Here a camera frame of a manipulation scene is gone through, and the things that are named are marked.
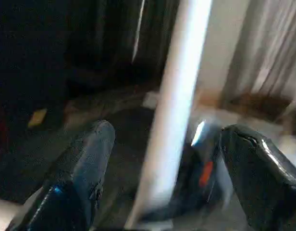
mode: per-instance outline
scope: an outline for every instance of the white pole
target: white pole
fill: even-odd
[[[166,205],[173,193],[212,0],[181,0],[135,204],[125,225]]]

